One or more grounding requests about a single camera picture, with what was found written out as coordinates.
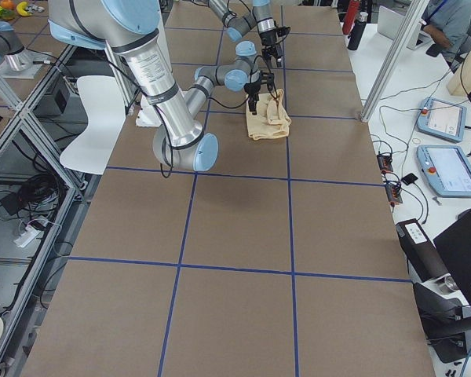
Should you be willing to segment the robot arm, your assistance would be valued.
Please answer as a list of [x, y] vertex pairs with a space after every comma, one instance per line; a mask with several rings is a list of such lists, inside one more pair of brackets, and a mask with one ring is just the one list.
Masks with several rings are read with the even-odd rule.
[[236, 47], [232, 64], [200, 68], [183, 93], [159, 48], [162, 23], [156, 1], [51, 1], [51, 35], [88, 49], [110, 48], [125, 59], [147, 102], [161, 120], [152, 149], [166, 167], [208, 171], [216, 162], [218, 140], [195, 116], [215, 86], [237, 92], [261, 81], [254, 44]]
[[201, 1], [201, 4], [211, 9], [218, 17], [233, 42], [241, 41], [247, 33], [256, 28], [264, 60], [269, 64], [274, 60], [276, 67], [282, 67], [282, 42], [290, 33], [290, 27], [276, 23], [270, 1], [252, 1], [252, 6], [247, 7], [241, 16], [231, 9], [229, 1]]

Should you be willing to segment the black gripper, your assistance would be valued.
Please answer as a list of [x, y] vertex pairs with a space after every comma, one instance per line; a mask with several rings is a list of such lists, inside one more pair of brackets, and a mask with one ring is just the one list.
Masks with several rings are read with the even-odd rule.
[[244, 86], [244, 91], [247, 95], [247, 107], [248, 111], [252, 115], [257, 114], [257, 102], [258, 102], [258, 94], [261, 88], [261, 75], [260, 74], [253, 74], [249, 77], [249, 82]]
[[265, 66], [270, 66], [270, 53], [274, 53], [276, 66], [281, 67], [283, 65], [283, 50], [278, 43], [279, 28], [276, 24], [259, 24], [258, 34], [261, 39], [261, 56]]

